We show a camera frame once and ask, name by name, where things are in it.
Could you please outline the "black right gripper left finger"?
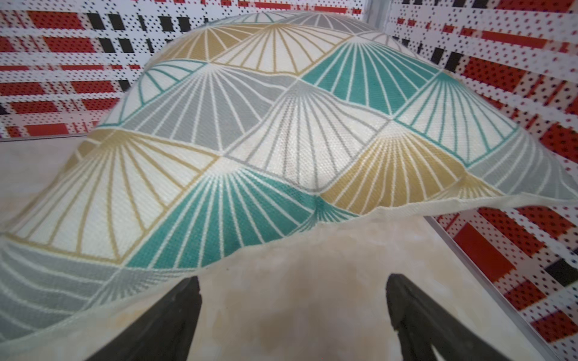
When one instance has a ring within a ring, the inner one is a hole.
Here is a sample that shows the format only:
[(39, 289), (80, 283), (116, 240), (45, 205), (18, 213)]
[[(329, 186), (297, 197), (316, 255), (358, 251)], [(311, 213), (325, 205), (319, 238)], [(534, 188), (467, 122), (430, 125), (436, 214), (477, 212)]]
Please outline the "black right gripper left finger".
[(185, 278), (90, 359), (186, 360), (202, 304), (198, 278)]

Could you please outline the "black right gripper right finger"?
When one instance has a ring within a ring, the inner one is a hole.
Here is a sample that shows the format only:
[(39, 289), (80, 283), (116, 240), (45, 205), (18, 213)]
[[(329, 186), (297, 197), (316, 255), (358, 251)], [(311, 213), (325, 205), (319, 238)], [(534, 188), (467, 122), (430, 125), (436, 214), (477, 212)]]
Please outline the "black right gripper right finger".
[(385, 295), (404, 360), (507, 359), (405, 275), (389, 275)]

